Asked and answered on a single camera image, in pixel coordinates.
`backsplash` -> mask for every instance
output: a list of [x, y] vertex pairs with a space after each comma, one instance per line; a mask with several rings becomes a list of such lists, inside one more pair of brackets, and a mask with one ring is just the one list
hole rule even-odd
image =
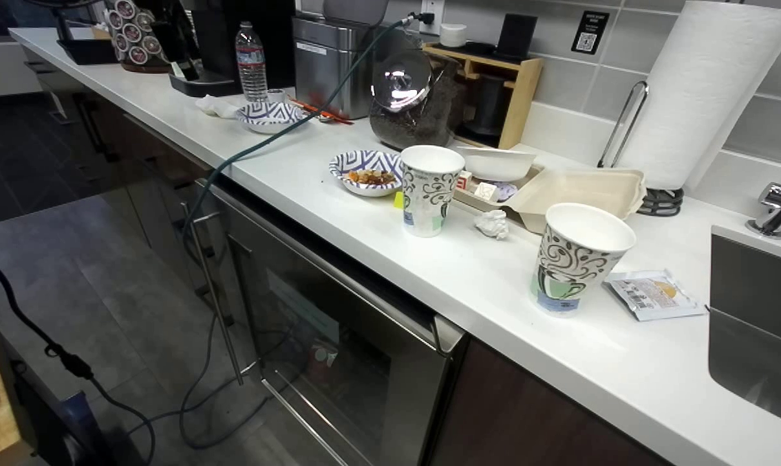
[[[781, 7], [781, 0], [745, 3]], [[405, 11], [418, 11], [418, 3], [396, 0], [388, 16]], [[585, 11], [609, 13], [609, 22], [594, 53], [572, 51], [575, 30]], [[591, 161], [606, 144], [609, 128], [606, 122], [620, 113], [629, 87], [646, 78], [681, 11], [682, 0], [446, 0], [441, 21], [466, 22], [471, 40], [497, 44], [503, 13], [538, 16], [531, 51], [542, 59], [542, 81], [536, 95], [542, 110], [533, 110], [528, 144], [559, 140], [560, 148], [586, 150], [572, 153], [575, 158]], [[541, 113], [554, 113], [554, 122], [536, 122]], [[695, 197], [709, 201], [752, 211], [757, 207], [757, 192], [732, 197], [730, 192], [717, 192], [726, 187], [726, 179], [717, 176], [732, 176], [737, 170], [734, 166], [750, 170], [750, 187], [781, 180], [770, 179], [781, 172], [781, 57], [737, 122], [721, 161], [717, 161], [709, 176], [692, 188]]]

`plate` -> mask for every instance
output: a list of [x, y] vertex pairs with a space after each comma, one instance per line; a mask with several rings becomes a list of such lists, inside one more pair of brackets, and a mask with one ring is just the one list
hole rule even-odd
[[[386, 170], [392, 176], [388, 184], [356, 184], [350, 179], [351, 170]], [[401, 187], [401, 166], [396, 153], [386, 150], [351, 150], [338, 153], [330, 162], [330, 172], [338, 184], [356, 197], [391, 197]]]
[[236, 110], [236, 119], [262, 135], [281, 132], [284, 126], [300, 122], [306, 110], [293, 106], [290, 101], [267, 101], [267, 103], [247, 103]]

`patterned mug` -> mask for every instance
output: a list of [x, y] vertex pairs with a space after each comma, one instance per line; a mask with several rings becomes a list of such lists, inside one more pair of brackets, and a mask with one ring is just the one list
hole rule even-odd
[[580, 294], [602, 280], [633, 245], [637, 232], [615, 215], [559, 201], [545, 209], [538, 257], [538, 298], [545, 307], [572, 310]]
[[439, 144], [401, 150], [404, 219], [418, 236], [445, 229], [446, 205], [466, 158]]

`floor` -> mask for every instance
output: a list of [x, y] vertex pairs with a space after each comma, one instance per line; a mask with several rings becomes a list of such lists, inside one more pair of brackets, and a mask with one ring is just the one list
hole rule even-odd
[[[0, 266], [21, 307], [82, 354], [115, 399], [148, 417], [179, 408], [205, 365], [212, 310], [148, 248], [126, 192], [81, 198], [61, 166], [68, 148], [48, 135], [55, 125], [43, 110], [39, 99], [0, 103]], [[57, 360], [43, 356], [43, 345], [11, 316], [2, 294], [0, 330], [57, 399], [82, 390], [95, 417], [109, 420], [106, 427], [137, 424], [103, 403], [87, 382], [68, 374]], [[210, 372], [192, 399], [201, 399], [228, 374], [231, 365], [215, 333]], [[220, 444], [189, 448], [175, 417], [158, 420], [156, 429], [158, 466], [329, 464], [313, 437], [254, 378], [231, 382], [215, 402], [187, 415], [192, 437], [228, 437]], [[148, 450], [141, 429], [132, 439], [137, 450]]]

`dark cabinet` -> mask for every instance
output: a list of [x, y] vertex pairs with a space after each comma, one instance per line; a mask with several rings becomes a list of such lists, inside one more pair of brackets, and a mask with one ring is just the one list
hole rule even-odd
[[428, 464], [657, 466], [668, 460], [500, 352], [471, 342]]

